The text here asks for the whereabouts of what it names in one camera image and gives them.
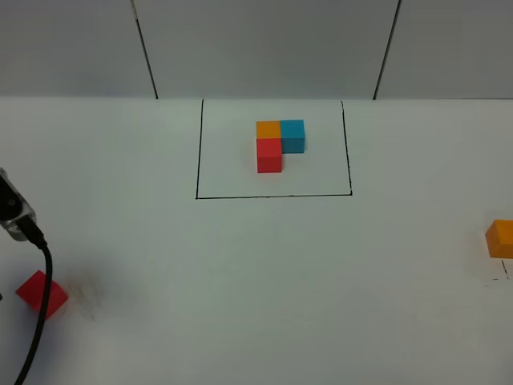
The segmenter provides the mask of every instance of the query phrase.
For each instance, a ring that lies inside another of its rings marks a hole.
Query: wooden block
[[[256,140],[257,171],[281,172],[283,169],[283,154],[281,153],[281,139]]]
[[[281,147],[284,154],[305,152],[305,122],[303,120],[282,120]]]
[[[496,219],[487,231],[488,252],[492,258],[513,258],[513,221]]]
[[[281,138],[280,121],[256,122],[257,139]]]
[[[37,312],[41,309],[42,292],[45,287],[45,279],[46,275],[41,270],[38,270],[36,274],[30,277],[27,282],[16,290],[16,294]],[[56,282],[52,281],[46,319],[51,317],[51,315],[55,313],[59,307],[67,301],[67,299],[68,297],[66,292]]]

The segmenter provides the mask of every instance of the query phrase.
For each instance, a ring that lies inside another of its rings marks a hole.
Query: red cube
[[[283,169],[281,138],[257,139],[256,145],[258,172],[281,172]]]
[[[38,270],[36,274],[30,277],[27,282],[16,290],[16,294],[37,312],[41,309],[42,292],[45,288],[45,279],[46,275],[41,270]],[[46,319],[51,317],[51,315],[55,313],[59,307],[67,301],[67,299],[68,297],[66,292],[56,282],[52,281]]]

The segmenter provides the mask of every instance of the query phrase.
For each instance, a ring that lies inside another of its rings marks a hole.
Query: black rectangle outline
[[[200,119],[200,147],[198,149],[198,172],[196,175],[196,199],[214,200],[214,199],[253,199],[253,198],[301,198],[301,197],[352,197],[353,182],[351,181],[351,167],[349,166],[349,151],[347,148],[347,134],[345,132],[345,109],[344,102],[341,100],[342,107],[342,127],[344,128],[345,157],[347,159],[347,175],[349,177],[349,194],[305,194],[305,195],[256,195],[254,197],[198,197],[200,191],[200,170],[201,170],[201,144],[203,140],[203,107],[205,99],[201,100],[201,119]]]

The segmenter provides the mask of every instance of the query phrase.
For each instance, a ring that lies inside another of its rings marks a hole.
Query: blue cube
[[[281,149],[284,154],[305,152],[305,122],[303,120],[282,120]]]

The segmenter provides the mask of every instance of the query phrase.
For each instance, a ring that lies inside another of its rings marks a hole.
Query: orange cube
[[[487,231],[488,252],[492,258],[513,258],[513,221],[496,219]]]
[[[256,133],[257,139],[280,139],[280,121],[256,122]]]

